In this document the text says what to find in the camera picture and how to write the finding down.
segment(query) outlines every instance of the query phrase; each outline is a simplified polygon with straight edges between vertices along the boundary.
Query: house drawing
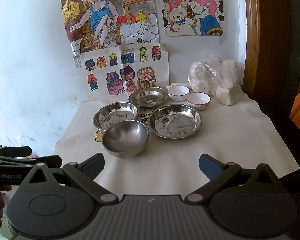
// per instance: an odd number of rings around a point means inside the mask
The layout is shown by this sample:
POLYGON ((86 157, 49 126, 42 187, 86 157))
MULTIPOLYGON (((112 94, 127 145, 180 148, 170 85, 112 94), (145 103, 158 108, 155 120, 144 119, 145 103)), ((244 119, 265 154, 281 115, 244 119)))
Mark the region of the house drawing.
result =
POLYGON ((134 49, 125 49, 121 54, 121 63, 132 63, 134 62, 134 49))
POLYGON ((102 67, 106 67, 107 66, 107 62, 105 57, 98 57, 97 59, 97 66, 98 68, 102 68, 102 67))
POLYGON ((117 65, 118 64, 118 59, 117 59, 117 55, 112 53, 110 56, 109 56, 109 60, 110 60, 110 66, 114 66, 114 65, 117 65))
POLYGON ((161 59, 161 50, 159 46, 152 47, 152 60, 160 60, 161 59))
POLYGON ((123 81, 116 71, 107 74, 107 89, 111 96, 119 95, 124 92, 123 81))
POLYGON ((120 75, 122 81, 134 79, 134 70, 128 65, 125 68, 120 69, 120 75))
POLYGON ((91 91, 98 89, 97 79, 93 74, 88 75, 88 83, 90 85, 91 91))
POLYGON ((148 50, 146 47, 140 48, 140 62, 148 61, 148 50))
POLYGON ((138 90, 136 85, 134 84, 134 82, 132 80, 127 81, 126 86, 127 86, 127 92, 128 93, 138 90))
POLYGON ((96 63, 94 62, 93 59, 87 60, 85 66, 86 66, 87 71, 96 69, 96 63))
POLYGON ((137 77, 138 77, 139 89, 147 88, 147 87, 155 87, 156 79, 152 67, 140 68, 138 70, 137 77))

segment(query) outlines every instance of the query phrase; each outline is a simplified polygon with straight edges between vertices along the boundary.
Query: table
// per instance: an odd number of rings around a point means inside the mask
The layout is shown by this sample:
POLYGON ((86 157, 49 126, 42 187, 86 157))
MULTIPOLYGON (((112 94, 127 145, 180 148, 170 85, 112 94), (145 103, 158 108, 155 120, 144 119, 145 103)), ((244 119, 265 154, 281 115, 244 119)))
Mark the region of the table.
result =
MULTIPOLYGON (((176 102, 171 99, 165 102, 172 103, 176 102)), ((181 194, 185 197, 209 181, 199 170, 202 153, 223 163, 236 162, 243 168, 267 163, 278 177, 299 169, 271 120, 242 90, 233 106, 219 104, 212 98, 210 106, 200 111, 203 125, 195 135, 178 141, 150 135, 146 149, 127 159, 111 156, 101 142, 96 142, 97 129, 92 118, 104 105, 102 101, 81 103, 64 136, 57 142, 55 154, 60 155, 65 164, 80 163, 101 152, 105 169, 95 181, 119 197, 123 194, 181 194)))
POLYGON ((122 6, 124 8, 124 12, 127 18, 127 24, 131 23, 131 17, 130 17, 130 5, 135 5, 138 3, 144 3, 149 2, 152 0, 123 0, 122 6))

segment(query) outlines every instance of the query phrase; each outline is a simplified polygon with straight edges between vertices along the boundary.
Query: white teddy bear drawing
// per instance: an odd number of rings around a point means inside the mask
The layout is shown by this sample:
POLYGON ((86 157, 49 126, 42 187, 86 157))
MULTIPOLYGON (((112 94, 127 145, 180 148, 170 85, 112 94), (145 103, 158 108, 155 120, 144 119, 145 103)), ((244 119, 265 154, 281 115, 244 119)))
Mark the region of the white teddy bear drawing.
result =
POLYGON ((185 7, 176 7, 171 12, 166 12, 165 16, 173 22, 171 30, 182 35, 194 35, 192 25, 195 24, 193 19, 187 17, 187 10, 185 7))

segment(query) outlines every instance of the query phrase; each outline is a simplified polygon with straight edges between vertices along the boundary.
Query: cartoon girl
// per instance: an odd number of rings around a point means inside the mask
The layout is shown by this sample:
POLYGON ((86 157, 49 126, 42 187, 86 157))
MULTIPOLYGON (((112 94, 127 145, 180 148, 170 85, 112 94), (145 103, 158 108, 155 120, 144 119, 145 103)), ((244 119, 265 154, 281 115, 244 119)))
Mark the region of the cartoon girl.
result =
POLYGON ((83 15, 80 22, 70 27, 73 32, 81 28, 90 19, 90 27, 95 31, 92 42, 97 44, 100 42, 100 49, 104 49, 104 42, 109 33, 109 29, 115 29, 118 19, 118 12, 116 7, 109 0, 82 0, 84 2, 91 2, 92 5, 83 15))
POLYGON ((220 27, 218 20, 210 15, 208 7, 195 2, 195 0, 182 0, 178 7, 181 6, 187 8, 187 17, 200 22, 198 29, 196 30, 197 33, 200 32, 201 35, 222 35, 223 30, 220 27))

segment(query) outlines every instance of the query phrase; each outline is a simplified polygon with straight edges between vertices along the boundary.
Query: deep metal bowl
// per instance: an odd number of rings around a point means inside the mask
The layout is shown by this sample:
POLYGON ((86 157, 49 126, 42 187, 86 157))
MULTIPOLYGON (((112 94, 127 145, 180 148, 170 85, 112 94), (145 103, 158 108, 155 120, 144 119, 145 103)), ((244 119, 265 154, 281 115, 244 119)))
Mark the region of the deep metal bowl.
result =
POLYGON ((135 120, 139 109, 129 102, 117 102, 101 108, 93 117, 93 125, 106 130, 111 125, 124 120, 135 120))
POLYGON ((148 128, 136 120, 118 122, 108 128, 102 137, 102 145, 117 158, 139 154, 148 142, 148 128))
POLYGON ((156 135, 167 139, 183 139, 196 133, 202 125, 197 110, 185 105, 163 106, 149 116, 148 127, 156 135))
POLYGON ((151 107, 162 104, 168 98, 166 90, 158 87, 142 88, 129 96, 129 102, 138 107, 151 107))

